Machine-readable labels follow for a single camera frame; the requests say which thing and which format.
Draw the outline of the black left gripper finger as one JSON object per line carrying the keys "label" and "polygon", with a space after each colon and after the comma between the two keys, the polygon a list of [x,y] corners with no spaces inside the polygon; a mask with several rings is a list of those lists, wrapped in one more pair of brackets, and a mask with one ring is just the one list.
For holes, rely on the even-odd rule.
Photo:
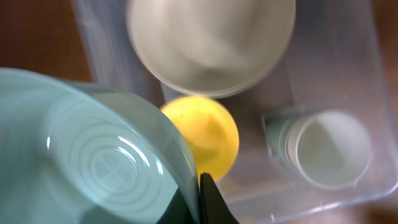
{"label": "black left gripper finger", "polygon": [[199,219],[195,221],[179,189],[176,190],[169,206],[157,223],[161,224],[238,224],[230,212],[218,187],[209,173],[200,175]]}

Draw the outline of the yellow small bowl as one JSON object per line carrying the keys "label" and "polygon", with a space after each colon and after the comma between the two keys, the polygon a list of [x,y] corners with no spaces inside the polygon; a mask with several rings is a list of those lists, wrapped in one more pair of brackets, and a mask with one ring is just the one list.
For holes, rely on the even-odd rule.
{"label": "yellow small bowl", "polygon": [[218,101],[202,96],[179,96],[160,109],[186,140],[197,173],[222,179],[239,152],[239,133],[229,111]]}

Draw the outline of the cream white plastic cup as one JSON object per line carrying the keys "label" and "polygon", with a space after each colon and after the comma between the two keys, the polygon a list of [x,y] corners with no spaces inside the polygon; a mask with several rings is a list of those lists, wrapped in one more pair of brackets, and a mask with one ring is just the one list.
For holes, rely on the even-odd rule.
{"label": "cream white plastic cup", "polygon": [[354,185],[373,156],[364,124],[337,110],[296,119],[287,131],[285,149],[288,161],[304,179],[327,190]]}

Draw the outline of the mint green small bowl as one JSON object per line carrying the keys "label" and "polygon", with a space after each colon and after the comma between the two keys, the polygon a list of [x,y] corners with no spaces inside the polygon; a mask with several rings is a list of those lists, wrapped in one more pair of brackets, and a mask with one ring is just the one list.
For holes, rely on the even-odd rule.
{"label": "mint green small bowl", "polygon": [[198,223],[197,170],[126,91],[1,69],[2,223]]}

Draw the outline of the cream plate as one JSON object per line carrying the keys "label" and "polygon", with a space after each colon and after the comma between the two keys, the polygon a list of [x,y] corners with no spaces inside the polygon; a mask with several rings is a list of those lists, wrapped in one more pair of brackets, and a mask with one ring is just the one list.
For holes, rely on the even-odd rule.
{"label": "cream plate", "polygon": [[143,66],[188,95],[223,98],[262,81],[281,60],[295,0],[130,0],[126,25]]}

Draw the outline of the mint green plastic cup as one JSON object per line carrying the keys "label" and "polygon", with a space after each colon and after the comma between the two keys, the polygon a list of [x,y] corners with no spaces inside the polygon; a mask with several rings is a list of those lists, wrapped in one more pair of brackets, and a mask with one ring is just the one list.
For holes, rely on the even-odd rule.
{"label": "mint green plastic cup", "polygon": [[295,170],[287,155],[286,140],[294,118],[263,118],[263,128],[271,161],[280,170]]}

